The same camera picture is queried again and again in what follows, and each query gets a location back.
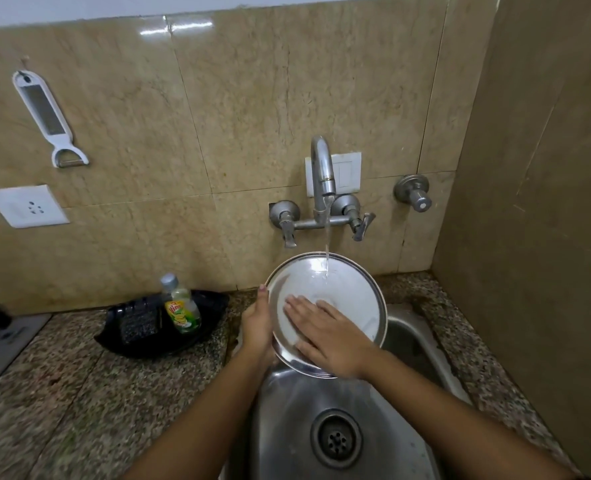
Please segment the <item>person's right forearm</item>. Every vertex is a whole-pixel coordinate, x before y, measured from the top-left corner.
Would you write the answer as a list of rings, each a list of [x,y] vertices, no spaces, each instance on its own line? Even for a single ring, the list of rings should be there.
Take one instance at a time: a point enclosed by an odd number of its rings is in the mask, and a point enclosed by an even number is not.
[[[349,375],[368,381],[466,480],[580,480],[570,468],[390,353],[362,349]]]

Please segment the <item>chrome wall mixer faucet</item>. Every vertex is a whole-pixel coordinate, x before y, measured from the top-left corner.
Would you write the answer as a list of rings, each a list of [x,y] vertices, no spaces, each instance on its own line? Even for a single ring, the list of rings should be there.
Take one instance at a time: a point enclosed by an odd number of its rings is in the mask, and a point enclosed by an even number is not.
[[[348,226],[353,240],[361,242],[376,215],[360,214],[360,201],[354,194],[339,194],[332,164],[332,154],[323,136],[314,136],[310,146],[312,182],[314,190],[314,217],[301,219],[299,206],[291,200],[280,200],[268,205],[272,225],[281,231],[284,247],[296,248],[298,230],[318,230],[332,226]]]

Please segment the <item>green dish soap bottle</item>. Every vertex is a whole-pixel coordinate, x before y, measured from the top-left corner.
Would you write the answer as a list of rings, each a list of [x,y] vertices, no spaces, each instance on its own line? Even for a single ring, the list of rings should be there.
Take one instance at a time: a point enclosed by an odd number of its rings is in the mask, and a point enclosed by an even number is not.
[[[201,326],[201,314],[191,291],[172,273],[164,274],[160,283],[164,308],[175,328],[182,334],[197,331]]]

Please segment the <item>steel sink drain strainer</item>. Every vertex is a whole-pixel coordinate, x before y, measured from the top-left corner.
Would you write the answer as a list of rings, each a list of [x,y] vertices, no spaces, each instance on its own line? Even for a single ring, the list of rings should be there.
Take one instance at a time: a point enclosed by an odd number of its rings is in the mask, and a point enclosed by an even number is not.
[[[345,470],[361,456],[364,437],[348,412],[330,408],[316,416],[310,429],[310,444],[324,467]]]

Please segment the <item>dark scrubbing sponge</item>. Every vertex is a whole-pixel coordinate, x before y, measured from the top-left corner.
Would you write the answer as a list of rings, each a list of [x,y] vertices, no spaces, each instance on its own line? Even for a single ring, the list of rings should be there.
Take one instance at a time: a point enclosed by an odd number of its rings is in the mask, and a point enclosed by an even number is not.
[[[125,345],[147,339],[158,334],[160,324],[158,312],[153,309],[133,309],[118,319],[121,342]]]

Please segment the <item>person's left forearm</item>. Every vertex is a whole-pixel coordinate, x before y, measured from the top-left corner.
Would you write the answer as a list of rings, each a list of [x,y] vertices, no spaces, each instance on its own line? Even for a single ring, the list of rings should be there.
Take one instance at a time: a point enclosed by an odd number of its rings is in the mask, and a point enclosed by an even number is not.
[[[270,345],[245,343],[120,480],[218,480],[273,360]]]

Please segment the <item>person's right hand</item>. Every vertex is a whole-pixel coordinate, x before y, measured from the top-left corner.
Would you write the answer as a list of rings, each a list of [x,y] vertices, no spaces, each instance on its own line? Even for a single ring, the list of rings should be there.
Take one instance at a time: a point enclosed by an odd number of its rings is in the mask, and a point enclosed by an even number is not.
[[[309,301],[304,296],[288,296],[286,301]],[[336,371],[362,370],[371,380],[387,355],[356,325],[347,328],[319,328],[317,347],[300,339],[298,351],[316,366],[333,375]]]

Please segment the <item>person's left hand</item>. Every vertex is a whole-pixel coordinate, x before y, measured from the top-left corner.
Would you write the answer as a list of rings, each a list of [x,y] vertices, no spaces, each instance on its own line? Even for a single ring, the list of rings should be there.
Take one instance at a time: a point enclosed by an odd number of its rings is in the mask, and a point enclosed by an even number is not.
[[[266,372],[274,362],[273,326],[269,315],[256,312],[255,302],[242,314],[241,352],[258,370]]]

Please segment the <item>white wall power socket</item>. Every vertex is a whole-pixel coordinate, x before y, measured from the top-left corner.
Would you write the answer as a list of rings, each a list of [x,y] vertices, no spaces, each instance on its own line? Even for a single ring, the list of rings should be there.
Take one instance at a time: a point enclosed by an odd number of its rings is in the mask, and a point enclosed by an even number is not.
[[[0,189],[0,213],[13,228],[70,223],[47,185]]]

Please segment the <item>chrome wall stop valve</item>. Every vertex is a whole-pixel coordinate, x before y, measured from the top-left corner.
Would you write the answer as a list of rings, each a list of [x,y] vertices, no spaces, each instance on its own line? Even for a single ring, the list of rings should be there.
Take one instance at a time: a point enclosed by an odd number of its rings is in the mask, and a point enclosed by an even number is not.
[[[409,205],[416,212],[426,212],[433,204],[428,191],[428,177],[405,175],[395,184],[393,194],[396,201]]]

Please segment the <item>steel kitchen sink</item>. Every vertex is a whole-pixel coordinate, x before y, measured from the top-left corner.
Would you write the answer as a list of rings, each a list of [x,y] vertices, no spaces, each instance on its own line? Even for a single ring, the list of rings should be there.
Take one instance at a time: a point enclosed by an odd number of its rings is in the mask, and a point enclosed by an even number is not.
[[[219,480],[457,480],[369,384],[269,369]]]

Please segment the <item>white wall switch plate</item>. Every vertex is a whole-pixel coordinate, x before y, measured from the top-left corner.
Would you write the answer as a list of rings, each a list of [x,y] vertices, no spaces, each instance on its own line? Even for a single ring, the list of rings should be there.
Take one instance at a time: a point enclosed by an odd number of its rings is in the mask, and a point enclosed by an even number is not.
[[[332,155],[336,195],[357,193],[360,190],[362,153],[351,152]],[[305,158],[307,197],[314,197],[311,158]]]

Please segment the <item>black plastic soap tray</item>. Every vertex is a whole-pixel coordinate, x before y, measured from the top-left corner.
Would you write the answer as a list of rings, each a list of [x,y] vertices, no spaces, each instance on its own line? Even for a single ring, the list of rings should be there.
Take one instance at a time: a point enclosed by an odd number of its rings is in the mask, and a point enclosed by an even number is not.
[[[181,333],[164,308],[163,294],[156,293],[111,306],[103,330],[95,341],[104,349],[132,359],[156,359],[196,346],[215,331],[226,314],[229,295],[210,290],[192,290],[201,325]]]

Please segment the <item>white grater peeler tool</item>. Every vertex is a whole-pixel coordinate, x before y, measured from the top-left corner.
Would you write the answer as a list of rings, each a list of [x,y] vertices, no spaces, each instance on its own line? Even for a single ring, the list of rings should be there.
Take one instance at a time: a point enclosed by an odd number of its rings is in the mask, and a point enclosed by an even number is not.
[[[35,72],[19,70],[14,72],[12,83],[43,137],[53,147],[53,167],[88,166],[90,161],[75,146],[73,132],[46,81]]]

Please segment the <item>round steel plate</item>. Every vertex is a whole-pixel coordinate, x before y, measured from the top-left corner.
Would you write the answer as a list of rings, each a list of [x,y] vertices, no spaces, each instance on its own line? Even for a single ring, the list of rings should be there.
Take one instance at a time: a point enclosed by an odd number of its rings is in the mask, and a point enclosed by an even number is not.
[[[312,303],[323,300],[354,322],[378,347],[385,341],[388,311],[383,293],[374,278],[347,257],[323,251],[291,257],[275,268],[265,286],[275,355],[295,372],[311,378],[336,378],[297,349],[296,344],[305,338],[283,311],[287,296],[304,296]]]

